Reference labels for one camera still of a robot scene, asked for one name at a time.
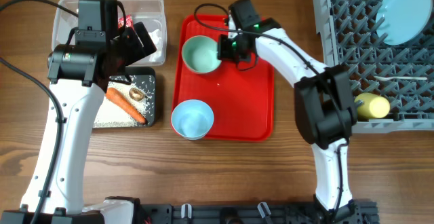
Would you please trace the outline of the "red candy wrapper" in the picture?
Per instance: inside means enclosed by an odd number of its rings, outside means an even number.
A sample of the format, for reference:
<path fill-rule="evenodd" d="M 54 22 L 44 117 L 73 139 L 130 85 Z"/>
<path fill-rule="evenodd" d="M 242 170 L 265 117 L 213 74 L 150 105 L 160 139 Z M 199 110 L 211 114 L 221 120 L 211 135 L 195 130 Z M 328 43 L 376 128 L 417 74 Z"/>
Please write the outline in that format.
<path fill-rule="evenodd" d="M 131 15 L 128 14 L 125 18 L 118 18 L 118 28 L 121 29 L 122 27 L 124 27 L 124 25 L 126 25 L 126 27 L 133 28 L 134 23 Z"/>

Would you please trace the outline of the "white paper napkin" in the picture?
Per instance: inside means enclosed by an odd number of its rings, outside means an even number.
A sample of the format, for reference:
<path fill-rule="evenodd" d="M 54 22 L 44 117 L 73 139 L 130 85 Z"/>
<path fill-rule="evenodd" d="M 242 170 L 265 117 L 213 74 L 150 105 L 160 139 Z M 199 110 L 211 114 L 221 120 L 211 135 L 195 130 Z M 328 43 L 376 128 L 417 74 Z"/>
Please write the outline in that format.
<path fill-rule="evenodd" d="M 151 55 L 150 61 L 151 62 L 157 62 L 159 60 L 159 57 L 161 56 L 161 49 L 163 44 L 163 37 L 162 32 L 159 29 L 156 29 L 149 33 L 155 47 L 156 51 Z"/>

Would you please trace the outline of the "green bowl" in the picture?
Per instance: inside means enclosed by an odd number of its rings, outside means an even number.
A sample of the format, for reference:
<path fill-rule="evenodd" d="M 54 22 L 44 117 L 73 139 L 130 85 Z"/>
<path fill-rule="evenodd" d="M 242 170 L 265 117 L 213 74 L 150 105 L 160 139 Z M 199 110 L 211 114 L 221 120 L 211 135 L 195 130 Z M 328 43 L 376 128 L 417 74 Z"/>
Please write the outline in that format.
<path fill-rule="evenodd" d="M 217 42 L 203 35 L 187 39 L 181 50 L 184 64 L 198 74 L 211 73 L 221 65 L 222 61 L 218 59 L 217 53 Z"/>

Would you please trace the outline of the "brown food scrap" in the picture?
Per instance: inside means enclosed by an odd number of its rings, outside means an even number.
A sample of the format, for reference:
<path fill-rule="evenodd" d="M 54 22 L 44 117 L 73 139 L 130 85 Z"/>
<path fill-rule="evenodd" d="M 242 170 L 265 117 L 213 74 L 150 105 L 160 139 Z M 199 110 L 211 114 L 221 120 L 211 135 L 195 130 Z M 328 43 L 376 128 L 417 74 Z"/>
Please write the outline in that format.
<path fill-rule="evenodd" d="M 141 90 L 139 90 L 138 88 L 131 88 L 129 90 L 129 96 L 130 96 L 130 98 L 132 100 L 135 100 L 135 101 L 138 101 L 138 102 L 141 101 L 141 100 L 146 99 L 145 93 L 142 92 Z"/>

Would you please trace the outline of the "orange carrot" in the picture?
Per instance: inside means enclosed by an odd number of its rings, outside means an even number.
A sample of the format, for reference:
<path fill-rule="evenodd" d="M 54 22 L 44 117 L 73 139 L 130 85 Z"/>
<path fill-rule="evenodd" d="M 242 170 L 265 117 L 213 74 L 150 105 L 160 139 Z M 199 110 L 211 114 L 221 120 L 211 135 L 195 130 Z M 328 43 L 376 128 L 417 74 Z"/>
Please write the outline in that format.
<path fill-rule="evenodd" d="M 116 89 L 108 88 L 105 94 L 106 98 L 119 108 L 124 110 L 130 117 L 135 119 L 139 124 L 146 124 L 145 117 L 140 114 L 133 105 Z"/>

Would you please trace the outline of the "light blue bowl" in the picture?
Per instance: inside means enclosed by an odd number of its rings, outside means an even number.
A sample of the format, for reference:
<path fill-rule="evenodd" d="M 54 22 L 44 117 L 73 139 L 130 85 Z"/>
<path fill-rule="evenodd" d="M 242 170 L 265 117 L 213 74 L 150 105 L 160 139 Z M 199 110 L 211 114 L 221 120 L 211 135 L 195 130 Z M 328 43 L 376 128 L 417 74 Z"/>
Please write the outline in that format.
<path fill-rule="evenodd" d="M 186 100 L 176 105 L 172 111 L 171 123 L 181 137 L 191 141 L 199 140 L 211 130 L 214 112 L 202 100 Z"/>

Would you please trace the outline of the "yellow plastic cup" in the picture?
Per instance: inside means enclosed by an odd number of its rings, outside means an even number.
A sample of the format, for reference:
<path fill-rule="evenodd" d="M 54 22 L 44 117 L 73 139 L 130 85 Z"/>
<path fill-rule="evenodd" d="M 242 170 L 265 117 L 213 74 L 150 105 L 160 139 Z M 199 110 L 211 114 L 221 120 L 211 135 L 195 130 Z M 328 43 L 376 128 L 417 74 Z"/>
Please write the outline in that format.
<path fill-rule="evenodd" d="M 391 110 L 390 102 L 379 95 L 362 93 L 355 98 L 359 119 L 381 119 Z"/>

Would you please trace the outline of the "light blue plate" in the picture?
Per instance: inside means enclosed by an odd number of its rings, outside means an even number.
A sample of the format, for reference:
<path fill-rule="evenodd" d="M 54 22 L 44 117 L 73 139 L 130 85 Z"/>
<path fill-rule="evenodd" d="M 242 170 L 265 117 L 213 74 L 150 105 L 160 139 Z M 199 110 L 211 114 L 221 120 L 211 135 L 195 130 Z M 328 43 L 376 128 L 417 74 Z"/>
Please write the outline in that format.
<path fill-rule="evenodd" d="M 420 34 L 427 25 L 433 0 L 382 0 L 376 14 L 376 33 L 387 45 L 400 45 Z"/>

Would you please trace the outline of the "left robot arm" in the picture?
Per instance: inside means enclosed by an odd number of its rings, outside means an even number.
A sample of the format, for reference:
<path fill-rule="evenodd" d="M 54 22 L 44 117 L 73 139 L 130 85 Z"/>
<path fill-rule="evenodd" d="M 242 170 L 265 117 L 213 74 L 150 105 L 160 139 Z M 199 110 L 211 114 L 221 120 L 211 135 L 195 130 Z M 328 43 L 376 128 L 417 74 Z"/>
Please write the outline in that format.
<path fill-rule="evenodd" d="M 2 223 L 150 223 L 138 198 L 109 197 L 85 207 L 83 171 L 96 114 L 109 78 L 155 52 L 143 23 L 114 39 L 103 31 L 77 30 L 76 43 L 49 56 L 50 110 L 34 177 L 19 210 Z"/>

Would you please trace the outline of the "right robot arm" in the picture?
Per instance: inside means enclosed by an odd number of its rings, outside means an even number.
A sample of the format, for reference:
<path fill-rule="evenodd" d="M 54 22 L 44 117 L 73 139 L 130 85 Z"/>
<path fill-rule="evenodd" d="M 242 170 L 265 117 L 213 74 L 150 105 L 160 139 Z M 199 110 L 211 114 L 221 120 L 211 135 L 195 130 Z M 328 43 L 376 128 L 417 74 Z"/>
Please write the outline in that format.
<path fill-rule="evenodd" d="M 219 58 L 235 60 L 255 54 L 293 87 L 296 126 L 315 160 L 317 208 L 331 223 L 349 217 L 353 196 L 347 153 L 357 112 L 347 72 L 309 56 L 272 18 L 243 23 L 228 16 L 225 25 L 218 41 Z"/>

